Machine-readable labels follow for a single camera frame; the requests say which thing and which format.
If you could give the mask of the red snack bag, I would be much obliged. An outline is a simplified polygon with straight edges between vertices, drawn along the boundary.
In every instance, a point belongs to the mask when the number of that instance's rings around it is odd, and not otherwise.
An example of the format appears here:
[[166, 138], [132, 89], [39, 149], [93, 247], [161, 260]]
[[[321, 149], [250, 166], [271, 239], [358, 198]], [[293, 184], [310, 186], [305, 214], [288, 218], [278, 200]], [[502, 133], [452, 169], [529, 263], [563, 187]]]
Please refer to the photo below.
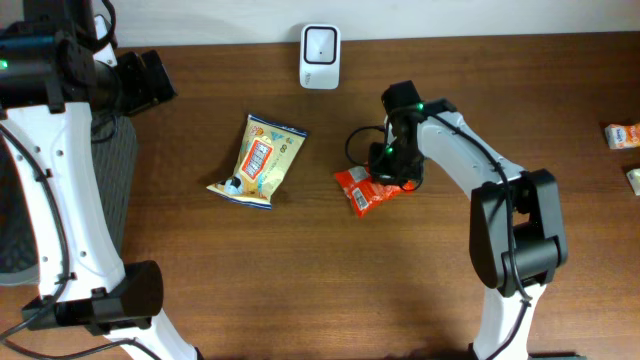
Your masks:
[[334, 178], [351, 202], [354, 212], [360, 218], [397, 195], [414, 191], [417, 188], [413, 182], [408, 182], [403, 186], [376, 183], [369, 174], [368, 168], [363, 166], [355, 166], [336, 172]]

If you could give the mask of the yellow snack bag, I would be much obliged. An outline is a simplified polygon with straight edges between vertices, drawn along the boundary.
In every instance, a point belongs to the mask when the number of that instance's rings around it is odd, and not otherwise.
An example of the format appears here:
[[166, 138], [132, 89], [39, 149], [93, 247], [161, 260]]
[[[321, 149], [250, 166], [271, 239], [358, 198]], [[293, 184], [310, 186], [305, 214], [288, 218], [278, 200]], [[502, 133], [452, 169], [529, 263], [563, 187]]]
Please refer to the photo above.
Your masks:
[[305, 130], [249, 114], [233, 173], [207, 189], [235, 204], [271, 210], [271, 198], [307, 137]]

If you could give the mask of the orange tissue pack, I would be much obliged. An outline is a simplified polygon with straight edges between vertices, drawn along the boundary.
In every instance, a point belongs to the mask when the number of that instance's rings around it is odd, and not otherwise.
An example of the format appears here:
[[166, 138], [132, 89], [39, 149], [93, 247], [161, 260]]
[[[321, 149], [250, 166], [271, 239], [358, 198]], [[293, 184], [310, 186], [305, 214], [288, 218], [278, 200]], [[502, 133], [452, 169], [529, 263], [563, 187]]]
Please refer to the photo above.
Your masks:
[[611, 124], [605, 128], [604, 133], [610, 149], [616, 150], [639, 147], [639, 124]]

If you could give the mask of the teal tissue pack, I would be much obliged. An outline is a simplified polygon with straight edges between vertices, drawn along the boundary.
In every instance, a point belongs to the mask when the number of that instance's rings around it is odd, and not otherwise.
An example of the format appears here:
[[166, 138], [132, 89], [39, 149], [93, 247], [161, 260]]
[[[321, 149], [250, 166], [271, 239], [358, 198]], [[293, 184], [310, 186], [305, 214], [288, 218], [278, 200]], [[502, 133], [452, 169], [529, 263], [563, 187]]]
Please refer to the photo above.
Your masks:
[[640, 195], [640, 169], [632, 169], [626, 173], [626, 178], [636, 196]]

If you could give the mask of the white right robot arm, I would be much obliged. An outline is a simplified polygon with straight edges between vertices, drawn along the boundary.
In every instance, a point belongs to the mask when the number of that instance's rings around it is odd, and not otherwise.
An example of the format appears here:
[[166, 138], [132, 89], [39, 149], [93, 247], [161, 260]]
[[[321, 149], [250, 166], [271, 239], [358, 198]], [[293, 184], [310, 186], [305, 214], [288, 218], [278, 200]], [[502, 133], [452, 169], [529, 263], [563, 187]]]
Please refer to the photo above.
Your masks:
[[374, 180], [419, 186], [432, 161], [470, 201], [469, 254], [485, 287], [472, 357], [529, 358], [535, 308], [568, 258], [555, 177], [504, 158], [451, 102], [423, 101], [411, 81], [389, 86], [381, 102], [385, 137], [369, 150]]

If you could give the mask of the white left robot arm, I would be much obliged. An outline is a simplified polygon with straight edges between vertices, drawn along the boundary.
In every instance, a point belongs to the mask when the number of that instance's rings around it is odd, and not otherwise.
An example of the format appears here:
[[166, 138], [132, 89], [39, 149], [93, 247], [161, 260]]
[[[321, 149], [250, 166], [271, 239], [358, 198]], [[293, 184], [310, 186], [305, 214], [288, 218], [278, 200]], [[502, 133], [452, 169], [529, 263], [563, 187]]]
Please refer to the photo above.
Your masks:
[[27, 1], [1, 34], [1, 136], [39, 255], [21, 328], [82, 326], [134, 359], [197, 359], [164, 312], [158, 264], [122, 261], [101, 204], [94, 117], [131, 117], [176, 94], [155, 51], [114, 55], [115, 29], [115, 13], [96, 17], [88, 1]]

